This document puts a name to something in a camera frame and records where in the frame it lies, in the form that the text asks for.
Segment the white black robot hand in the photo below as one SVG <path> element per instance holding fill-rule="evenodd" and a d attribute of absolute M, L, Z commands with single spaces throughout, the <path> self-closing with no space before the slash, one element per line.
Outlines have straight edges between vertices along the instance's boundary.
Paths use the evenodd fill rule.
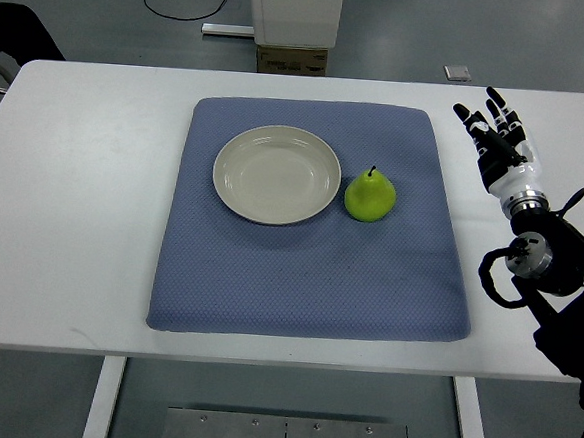
<path fill-rule="evenodd" d="M 503 214 L 512 219 L 529 210 L 547 212 L 549 202 L 540 184 L 542 168 L 536 148 L 517 112 L 493 87 L 486 89 L 489 121 L 461 103 L 453 110 L 471 137 L 486 191 L 498 198 Z"/>

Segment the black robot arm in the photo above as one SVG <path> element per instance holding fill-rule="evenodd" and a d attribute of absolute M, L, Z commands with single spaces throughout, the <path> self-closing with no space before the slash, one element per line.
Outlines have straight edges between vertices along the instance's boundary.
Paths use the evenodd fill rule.
<path fill-rule="evenodd" d="M 580 381 L 584 410 L 584 236 L 565 219 L 583 196 L 584 188 L 556 211 L 538 201 L 516 206 L 510 220 L 515 239 L 484 255 L 478 276 L 499 306 L 530 310 L 539 324 L 536 348 Z"/>

